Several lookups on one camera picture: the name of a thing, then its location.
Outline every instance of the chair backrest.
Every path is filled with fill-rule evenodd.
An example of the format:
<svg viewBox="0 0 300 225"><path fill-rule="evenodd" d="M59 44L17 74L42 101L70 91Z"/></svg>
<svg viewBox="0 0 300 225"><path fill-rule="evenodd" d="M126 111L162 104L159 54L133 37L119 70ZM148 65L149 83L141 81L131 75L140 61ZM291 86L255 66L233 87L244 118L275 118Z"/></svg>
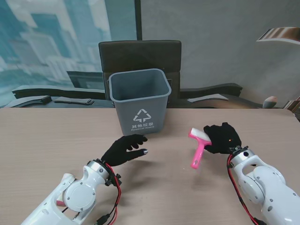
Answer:
<svg viewBox="0 0 300 225"><path fill-rule="evenodd" d="M181 42L112 41L99 43L106 99L110 100L108 78L117 72L158 68L164 71L172 93L180 94Z"/></svg>

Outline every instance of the gray wall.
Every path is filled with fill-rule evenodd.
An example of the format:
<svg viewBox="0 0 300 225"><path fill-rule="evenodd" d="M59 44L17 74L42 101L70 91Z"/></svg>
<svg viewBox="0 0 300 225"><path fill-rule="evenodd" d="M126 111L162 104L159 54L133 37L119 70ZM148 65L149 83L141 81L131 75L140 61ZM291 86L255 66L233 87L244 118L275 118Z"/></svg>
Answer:
<svg viewBox="0 0 300 225"><path fill-rule="evenodd" d="M280 106L300 95L300 45L256 42L300 27L299 0L141 0L144 40L182 42L181 88L237 83L241 97Z"/></svg>

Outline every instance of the pink squeegee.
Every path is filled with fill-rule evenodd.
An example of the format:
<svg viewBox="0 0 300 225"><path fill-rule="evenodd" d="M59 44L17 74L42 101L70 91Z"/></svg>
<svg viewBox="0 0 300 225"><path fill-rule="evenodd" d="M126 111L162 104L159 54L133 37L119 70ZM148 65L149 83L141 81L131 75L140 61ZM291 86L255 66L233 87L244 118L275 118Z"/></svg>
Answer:
<svg viewBox="0 0 300 225"><path fill-rule="evenodd" d="M196 128L192 128L192 130L189 132L188 137L194 138L198 142L198 148L196 150L196 153L194 155L191 167L193 169L198 169L200 165L200 160L202 158L203 152L204 152L204 147L206 145L211 145L211 140L208 137L206 133L203 131L200 131Z"/></svg>

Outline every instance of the table surface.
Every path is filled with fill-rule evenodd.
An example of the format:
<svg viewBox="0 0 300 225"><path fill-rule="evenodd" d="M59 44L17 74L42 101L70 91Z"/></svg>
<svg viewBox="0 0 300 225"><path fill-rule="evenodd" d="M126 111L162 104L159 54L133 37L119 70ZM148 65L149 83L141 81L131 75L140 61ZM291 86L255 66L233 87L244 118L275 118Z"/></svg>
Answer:
<svg viewBox="0 0 300 225"><path fill-rule="evenodd" d="M283 109L168 109L165 128L148 135L146 156L115 168L122 178L116 225L251 225L227 177L225 155L205 152L200 171L189 167L197 144L191 127L229 122L266 163L300 193L300 123ZM100 158L122 136L114 109L0 109L0 223L20 224L59 184L64 173ZM115 187L101 186L85 225L108 213ZM262 218L259 207L246 201Z"/></svg>

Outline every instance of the plastic trash bin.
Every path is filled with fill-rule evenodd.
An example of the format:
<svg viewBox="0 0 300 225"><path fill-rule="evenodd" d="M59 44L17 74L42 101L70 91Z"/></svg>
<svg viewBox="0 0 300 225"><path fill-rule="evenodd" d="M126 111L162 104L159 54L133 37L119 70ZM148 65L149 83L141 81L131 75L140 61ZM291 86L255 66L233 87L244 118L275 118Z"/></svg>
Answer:
<svg viewBox="0 0 300 225"><path fill-rule="evenodd" d="M162 130L171 87L160 69L112 74L110 97L124 135L150 134Z"/></svg>

